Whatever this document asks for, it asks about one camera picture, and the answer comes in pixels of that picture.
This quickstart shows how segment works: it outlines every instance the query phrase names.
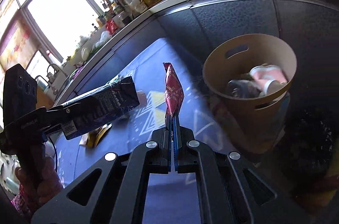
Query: finger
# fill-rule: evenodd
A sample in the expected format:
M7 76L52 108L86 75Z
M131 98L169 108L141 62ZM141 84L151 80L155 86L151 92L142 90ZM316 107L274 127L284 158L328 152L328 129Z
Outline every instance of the finger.
M57 179L48 179L42 181L37 190L38 196L39 197L48 196L58 184L59 180Z
M41 174L44 180L58 177L57 173L54 170L54 160L51 157L46 157L45 165L44 168L42 169Z
M23 186L26 194L34 199L37 199L38 198L37 191L35 190L33 183L29 179L26 172L22 168L17 167L15 169L15 175L18 178L20 184Z
M63 190L62 185L58 183L58 185L47 196L42 196L39 198L39 203L41 205L46 204L48 201L50 201L54 196L56 196L62 190Z

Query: triangular cutout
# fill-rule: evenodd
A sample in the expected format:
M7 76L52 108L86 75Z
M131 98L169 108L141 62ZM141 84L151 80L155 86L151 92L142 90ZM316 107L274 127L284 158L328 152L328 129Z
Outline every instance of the triangular cutout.
M247 183L249 184L250 190L254 197L255 203L263 205L266 202L275 198L274 193L267 188L250 170L243 170Z
M68 193L68 199L78 203L81 206L86 206L100 175L101 169L95 169L90 175L88 175Z

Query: silver screw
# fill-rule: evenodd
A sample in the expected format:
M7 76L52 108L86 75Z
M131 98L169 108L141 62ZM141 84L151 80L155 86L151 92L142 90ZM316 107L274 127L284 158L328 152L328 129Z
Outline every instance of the silver screw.
M231 159L233 159L233 160L239 160L240 159L240 154L238 152L233 151L233 152L231 152L229 154L229 157Z
M199 142L196 140L192 140L189 142L190 147L198 147L199 145L200 145Z
M110 152L110 153L107 153L107 154L105 155L105 160L106 160L106 161L113 161L113 160L115 160L116 157L117 157L117 156L115 155L115 153Z
M149 142L146 143L146 146L148 148L154 148L154 147L157 146L157 143L155 141L149 141Z

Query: yellow triangle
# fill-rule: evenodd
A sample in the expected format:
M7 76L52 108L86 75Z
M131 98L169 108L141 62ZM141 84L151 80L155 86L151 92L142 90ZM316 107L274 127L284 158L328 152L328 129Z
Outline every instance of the yellow triangle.
M165 102L165 92L150 91L152 96L152 106L158 107Z
M165 115L166 112L155 108L154 109L154 121L155 121L155 127L161 127L165 123Z

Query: beige trash bin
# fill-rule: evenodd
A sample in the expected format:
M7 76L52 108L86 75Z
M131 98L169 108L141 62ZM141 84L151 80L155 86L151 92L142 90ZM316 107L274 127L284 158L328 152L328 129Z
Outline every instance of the beige trash bin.
M230 80L264 63L277 65L283 70L288 83L282 89L251 99L224 94ZM279 133L272 131L272 119L291 86L296 69L296 56L287 43L272 35L250 34L235 37L217 47L205 61L203 78L209 89L221 97L250 142L252 139L253 143L262 145L257 149L261 153L272 146Z

